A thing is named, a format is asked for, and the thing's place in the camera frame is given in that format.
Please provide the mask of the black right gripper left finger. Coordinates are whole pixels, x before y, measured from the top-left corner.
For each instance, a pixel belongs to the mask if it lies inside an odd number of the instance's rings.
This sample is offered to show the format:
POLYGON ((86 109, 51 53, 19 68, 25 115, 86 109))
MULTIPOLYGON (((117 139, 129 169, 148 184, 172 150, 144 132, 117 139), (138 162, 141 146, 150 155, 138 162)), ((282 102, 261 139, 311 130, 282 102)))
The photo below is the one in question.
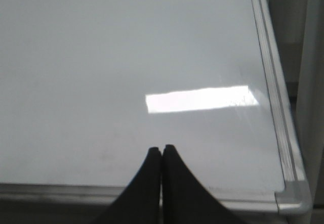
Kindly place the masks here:
POLYGON ((159 149, 149 148, 128 186, 91 223, 159 223, 161 160, 159 149))

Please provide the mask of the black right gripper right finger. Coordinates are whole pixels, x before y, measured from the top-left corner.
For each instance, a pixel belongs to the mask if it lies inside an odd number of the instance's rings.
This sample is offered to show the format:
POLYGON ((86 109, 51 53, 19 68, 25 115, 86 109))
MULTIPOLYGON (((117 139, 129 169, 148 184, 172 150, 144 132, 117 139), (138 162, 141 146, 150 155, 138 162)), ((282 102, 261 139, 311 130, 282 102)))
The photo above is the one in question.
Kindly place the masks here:
POLYGON ((245 223, 202 186, 173 145, 164 149, 161 177, 164 223, 245 223))

